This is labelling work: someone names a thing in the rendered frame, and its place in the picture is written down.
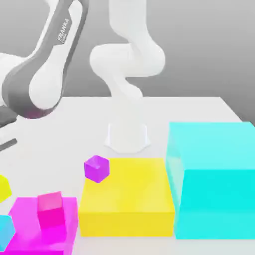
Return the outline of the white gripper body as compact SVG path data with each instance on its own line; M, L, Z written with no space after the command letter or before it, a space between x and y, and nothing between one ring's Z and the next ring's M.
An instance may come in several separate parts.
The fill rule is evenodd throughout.
M16 127L0 128L0 158L5 152L18 143L19 133Z

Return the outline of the small yellow cube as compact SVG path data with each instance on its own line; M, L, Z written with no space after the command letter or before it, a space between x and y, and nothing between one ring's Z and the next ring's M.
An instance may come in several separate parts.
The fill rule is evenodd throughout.
M12 195L9 181L4 176L0 175L0 203L4 202Z

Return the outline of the small pink cube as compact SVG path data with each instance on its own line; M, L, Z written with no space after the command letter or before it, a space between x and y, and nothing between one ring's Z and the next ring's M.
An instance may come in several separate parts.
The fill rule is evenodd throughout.
M65 224L63 199L60 191L37 196L37 217L43 230Z

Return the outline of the small blue cube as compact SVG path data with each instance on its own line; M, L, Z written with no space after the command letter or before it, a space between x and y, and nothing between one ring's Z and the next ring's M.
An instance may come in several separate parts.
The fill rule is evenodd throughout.
M15 234L11 216L0 215L0 252L3 252Z

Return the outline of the small purple cube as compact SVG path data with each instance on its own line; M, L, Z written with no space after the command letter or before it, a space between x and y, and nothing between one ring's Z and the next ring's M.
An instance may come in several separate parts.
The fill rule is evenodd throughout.
M110 161L94 155L84 162L84 173L87 179L100 183L110 174Z

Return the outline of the large magenta box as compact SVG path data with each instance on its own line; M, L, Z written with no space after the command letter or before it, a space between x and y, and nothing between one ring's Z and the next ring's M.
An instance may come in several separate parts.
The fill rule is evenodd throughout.
M72 255L78 227L77 199L64 197L63 210L63 223L42 229L37 198L17 198L9 212L15 234L2 255Z

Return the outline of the large yellow box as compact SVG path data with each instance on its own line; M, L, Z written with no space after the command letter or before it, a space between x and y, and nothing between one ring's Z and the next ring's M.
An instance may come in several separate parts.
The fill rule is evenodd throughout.
M85 180L82 237L171 237L175 208L163 158L111 158L110 174Z

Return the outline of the large cyan box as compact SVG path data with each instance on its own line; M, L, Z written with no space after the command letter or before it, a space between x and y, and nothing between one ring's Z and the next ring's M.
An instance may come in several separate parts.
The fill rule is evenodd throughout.
M171 122L166 170L177 239L255 240L255 126Z

